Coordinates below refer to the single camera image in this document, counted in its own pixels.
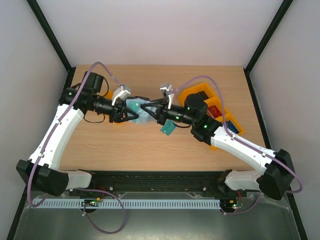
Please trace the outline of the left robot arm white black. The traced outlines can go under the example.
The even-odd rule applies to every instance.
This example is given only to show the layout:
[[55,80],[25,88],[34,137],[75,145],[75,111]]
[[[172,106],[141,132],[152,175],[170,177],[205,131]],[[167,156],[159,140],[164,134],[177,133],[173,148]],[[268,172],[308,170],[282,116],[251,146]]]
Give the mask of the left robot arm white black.
[[43,140],[28,160],[19,160],[16,165],[28,192],[35,189],[58,197],[64,191],[90,185],[90,172],[59,169],[64,150],[87,112],[108,116],[111,123],[123,123],[139,117],[126,107],[125,100],[131,89],[121,84],[108,99],[99,94],[104,80],[102,75],[87,73],[81,83],[62,92],[55,117]]

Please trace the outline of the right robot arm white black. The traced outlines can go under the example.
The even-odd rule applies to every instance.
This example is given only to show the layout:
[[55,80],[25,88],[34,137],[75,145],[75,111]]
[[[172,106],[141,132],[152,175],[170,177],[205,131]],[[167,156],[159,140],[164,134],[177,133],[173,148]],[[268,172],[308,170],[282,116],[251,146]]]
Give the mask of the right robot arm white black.
[[266,196],[281,200],[292,183],[291,155],[284,149],[274,151],[229,131],[218,120],[207,114],[208,105],[198,93],[188,95],[183,106],[170,103],[167,98],[142,104],[141,109],[158,124],[176,121],[191,126],[191,134],[199,142],[222,149],[250,165],[252,171],[228,170],[218,183],[218,191],[229,196],[237,190],[261,191]]

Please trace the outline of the teal credit card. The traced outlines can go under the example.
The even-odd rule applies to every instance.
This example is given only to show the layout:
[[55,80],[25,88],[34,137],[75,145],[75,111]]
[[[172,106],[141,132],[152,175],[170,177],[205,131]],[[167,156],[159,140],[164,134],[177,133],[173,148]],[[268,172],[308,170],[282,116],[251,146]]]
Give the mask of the teal credit card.
[[140,102],[136,99],[133,99],[128,103],[128,106],[133,112],[138,113],[140,109]]
[[165,135],[169,136],[176,129],[176,126],[172,120],[167,120],[165,124],[162,126],[160,131]]

